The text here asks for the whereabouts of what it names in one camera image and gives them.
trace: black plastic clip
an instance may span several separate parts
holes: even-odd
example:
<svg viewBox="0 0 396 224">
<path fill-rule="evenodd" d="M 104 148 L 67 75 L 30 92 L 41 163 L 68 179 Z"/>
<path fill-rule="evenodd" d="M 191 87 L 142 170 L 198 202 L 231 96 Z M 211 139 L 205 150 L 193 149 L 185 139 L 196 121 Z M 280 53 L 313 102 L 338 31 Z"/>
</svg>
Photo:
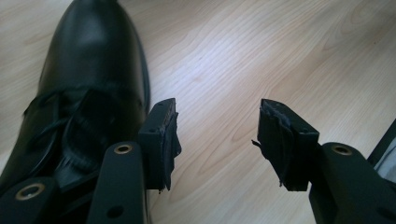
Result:
<svg viewBox="0 0 396 224">
<path fill-rule="evenodd" d="M 145 162 L 146 188 L 163 190 L 171 188 L 171 174 L 175 157 L 181 153 L 177 138 L 176 100 L 157 103 L 139 131 L 138 143 Z"/>
</svg>

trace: metal grommet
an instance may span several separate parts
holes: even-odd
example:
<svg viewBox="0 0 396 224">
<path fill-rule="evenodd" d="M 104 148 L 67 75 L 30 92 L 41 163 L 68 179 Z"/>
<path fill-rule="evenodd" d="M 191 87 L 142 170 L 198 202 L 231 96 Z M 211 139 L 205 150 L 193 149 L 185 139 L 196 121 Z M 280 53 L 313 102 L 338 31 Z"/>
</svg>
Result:
<svg viewBox="0 0 396 224">
<path fill-rule="evenodd" d="M 18 191 L 18 193 L 15 195 L 15 199 L 17 199 L 18 201 L 30 200 L 43 192 L 45 188 L 46 186 L 41 183 L 34 183 L 28 185 Z"/>
<path fill-rule="evenodd" d="M 332 151 L 334 151 L 335 153 L 338 153 L 340 155 L 343 155 L 343 156 L 351 156 L 352 155 L 352 150 L 350 150 L 347 147 L 343 147 L 343 146 L 333 146 Z"/>
<path fill-rule="evenodd" d="M 117 154 L 126 154 L 128 152 L 132 151 L 132 146 L 131 145 L 121 145 L 119 147 L 116 147 L 114 149 L 114 152 Z"/>
</svg>

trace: black leather shoe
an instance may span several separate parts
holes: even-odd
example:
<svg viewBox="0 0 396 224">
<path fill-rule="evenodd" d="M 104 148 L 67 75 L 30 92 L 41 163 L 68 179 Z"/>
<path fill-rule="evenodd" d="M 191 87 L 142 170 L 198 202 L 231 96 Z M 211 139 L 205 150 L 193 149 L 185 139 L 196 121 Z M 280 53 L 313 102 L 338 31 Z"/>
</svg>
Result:
<svg viewBox="0 0 396 224">
<path fill-rule="evenodd" d="M 52 38 L 0 195 L 34 176 L 60 187 L 97 171 L 106 149 L 136 138 L 149 110 L 142 47 L 114 0 L 75 0 Z"/>
</svg>

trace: black plastic part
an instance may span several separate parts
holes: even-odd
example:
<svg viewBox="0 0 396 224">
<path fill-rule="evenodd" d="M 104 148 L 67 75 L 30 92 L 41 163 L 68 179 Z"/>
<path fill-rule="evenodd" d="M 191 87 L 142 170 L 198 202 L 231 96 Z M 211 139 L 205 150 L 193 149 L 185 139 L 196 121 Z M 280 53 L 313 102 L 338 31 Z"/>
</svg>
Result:
<svg viewBox="0 0 396 224">
<path fill-rule="evenodd" d="M 262 99 L 258 140 L 262 155 L 273 165 L 287 190 L 307 190 L 309 157 L 318 145 L 319 132 L 280 102 Z"/>
<path fill-rule="evenodd" d="M 53 178 L 27 179 L 0 199 L 0 223 L 51 223 L 58 215 L 59 199 L 59 187 Z"/>
<path fill-rule="evenodd" d="M 370 164 L 376 166 L 376 164 L 381 160 L 382 156 L 384 155 L 385 151 L 387 151 L 390 143 L 396 137 L 396 120 L 388 128 L 387 132 L 379 141 L 378 145 L 376 145 L 373 152 L 370 154 L 369 158 L 367 159 Z"/>
<path fill-rule="evenodd" d="M 396 222 L 396 194 L 358 150 L 325 144 L 315 167 L 309 198 L 317 223 Z"/>
<path fill-rule="evenodd" d="M 181 152 L 177 138 L 177 112 L 175 99 L 157 103 L 138 135 L 145 160 L 147 189 L 171 188 L 171 174 L 175 157 Z"/>
<path fill-rule="evenodd" d="M 107 151 L 87 223 L 148 223 L 140 146 L 121 142 Z"/>
</svg>

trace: wood grain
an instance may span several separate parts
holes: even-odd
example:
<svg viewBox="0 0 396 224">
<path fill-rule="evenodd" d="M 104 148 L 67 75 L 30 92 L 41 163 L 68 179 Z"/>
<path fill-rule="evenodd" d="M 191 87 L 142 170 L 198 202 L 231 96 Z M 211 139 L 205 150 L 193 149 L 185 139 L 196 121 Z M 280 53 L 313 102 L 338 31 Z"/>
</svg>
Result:
<svg viewBox="0 0 396 224">
<path fill-rule="evenodd" d="M 0 3 L 0 169 L 70 0 Z M 261 98 L 364 156 L 396 118 L 393 0 L 120 0 L 142 39 L 152 102 L 176 97 L 183 146 L 155 223 L 314 223 L 251 145 Z"/>
</svg>

